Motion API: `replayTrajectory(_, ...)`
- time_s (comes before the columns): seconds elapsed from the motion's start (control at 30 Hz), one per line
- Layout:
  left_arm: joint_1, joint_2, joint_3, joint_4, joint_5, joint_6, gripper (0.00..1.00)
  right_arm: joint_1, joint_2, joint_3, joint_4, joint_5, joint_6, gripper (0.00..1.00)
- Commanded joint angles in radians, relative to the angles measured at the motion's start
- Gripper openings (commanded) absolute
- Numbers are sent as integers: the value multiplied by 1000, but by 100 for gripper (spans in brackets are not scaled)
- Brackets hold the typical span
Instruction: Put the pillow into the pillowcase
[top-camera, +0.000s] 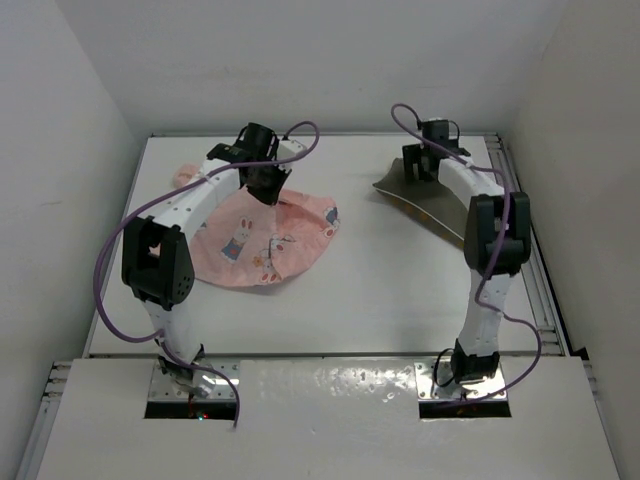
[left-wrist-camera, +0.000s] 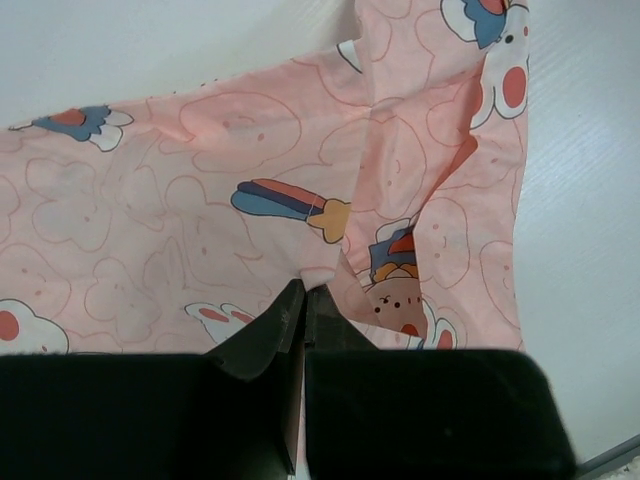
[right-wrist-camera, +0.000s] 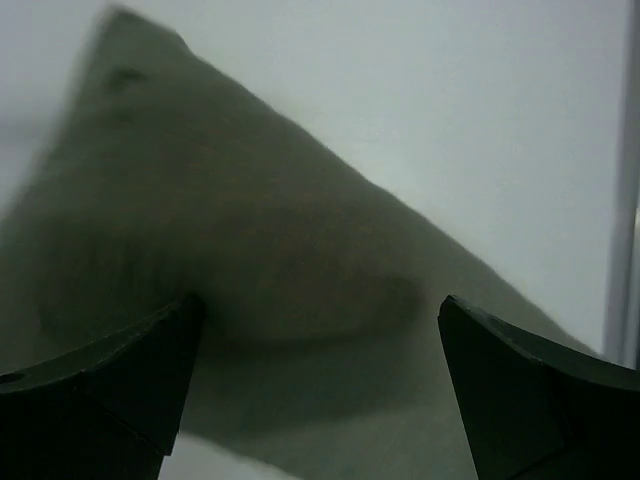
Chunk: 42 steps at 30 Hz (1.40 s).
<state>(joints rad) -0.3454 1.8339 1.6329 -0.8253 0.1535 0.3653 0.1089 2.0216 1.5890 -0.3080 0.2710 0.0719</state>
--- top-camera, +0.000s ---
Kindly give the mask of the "pink cartoon pillowcase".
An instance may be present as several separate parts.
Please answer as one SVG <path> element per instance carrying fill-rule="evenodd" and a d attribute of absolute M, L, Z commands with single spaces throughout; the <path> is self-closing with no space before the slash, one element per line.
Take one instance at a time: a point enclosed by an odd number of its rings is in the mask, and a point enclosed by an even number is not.
<path fill-rule="evenodd" d="M 340 227 L 336 202 L 283 189 L 268 206 L 236 191 L 189 243 L 196 279 L 224 288 L 280 283 L 307 271 Z"/>

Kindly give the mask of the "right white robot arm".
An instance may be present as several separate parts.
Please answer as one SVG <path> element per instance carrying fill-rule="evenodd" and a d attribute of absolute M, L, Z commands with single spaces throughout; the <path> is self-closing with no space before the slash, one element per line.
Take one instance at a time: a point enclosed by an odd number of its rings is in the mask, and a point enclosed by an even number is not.
<path fill-rule="evenodd" d="M 416 121 L 420 142 L 403 148 L 405 177 L 435 181 L 466 208 L 463 253 L 471 273 L 466 318 L 450 360 L 452 381 L 494 376 L 498 330 L 513 278 L 531 254 L 530 200 L 513 193 L 501 171 L 476 165 L 450 133 L 453 121 Z"/>

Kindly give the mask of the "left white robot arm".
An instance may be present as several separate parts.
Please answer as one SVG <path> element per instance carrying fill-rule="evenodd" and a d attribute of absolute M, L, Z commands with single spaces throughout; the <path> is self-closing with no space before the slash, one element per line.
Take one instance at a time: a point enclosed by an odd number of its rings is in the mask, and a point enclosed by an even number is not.
<path fill-rule="evenodd" d="M 191 331 L 187 298 L 195 270 L 189 242 L 208 217 L 244 189 L 267 206 L 276 204 L 301 143 L 262 125 L 245 126 L 232 144 L 219 143 L 205 156 L 189 189 L 163 203 L 155 216 L 132 219 L 124 228 L 121 276 L 159 331 L 156 342 L 175 368 L 196 365 L 203 346 Z"/>

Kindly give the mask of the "grey floral pillow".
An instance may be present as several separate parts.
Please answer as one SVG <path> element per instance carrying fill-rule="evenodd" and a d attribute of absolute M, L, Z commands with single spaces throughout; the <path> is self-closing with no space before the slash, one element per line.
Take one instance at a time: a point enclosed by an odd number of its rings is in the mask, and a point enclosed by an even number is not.
<path fill-rule="evenodd" d="M 387 173 L 372 187 L 405 215 L 463 250 L 467 210 L 446 187 L 435 181 L 407 181 L 400 158 L 393 160 Z"/>

